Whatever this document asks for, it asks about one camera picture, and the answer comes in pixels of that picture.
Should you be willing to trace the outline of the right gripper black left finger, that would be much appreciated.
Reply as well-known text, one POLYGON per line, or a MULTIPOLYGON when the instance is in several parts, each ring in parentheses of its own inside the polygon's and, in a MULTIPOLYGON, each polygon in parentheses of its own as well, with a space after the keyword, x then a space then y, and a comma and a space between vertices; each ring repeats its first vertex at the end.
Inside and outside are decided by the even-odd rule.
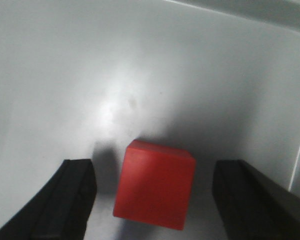
POLYGON ((4 226, 0 240, 82 240, 97 194, 90 159, 64 160, 4 226))

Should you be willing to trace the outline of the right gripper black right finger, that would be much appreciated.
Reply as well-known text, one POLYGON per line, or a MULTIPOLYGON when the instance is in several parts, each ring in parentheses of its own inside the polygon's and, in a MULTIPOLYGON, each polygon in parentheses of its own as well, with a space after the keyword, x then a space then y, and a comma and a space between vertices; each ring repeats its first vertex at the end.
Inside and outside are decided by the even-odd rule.
POLYGON ((230 240, 300 240, 300 198, 244 160, 218 160, 212 195, 230 240))

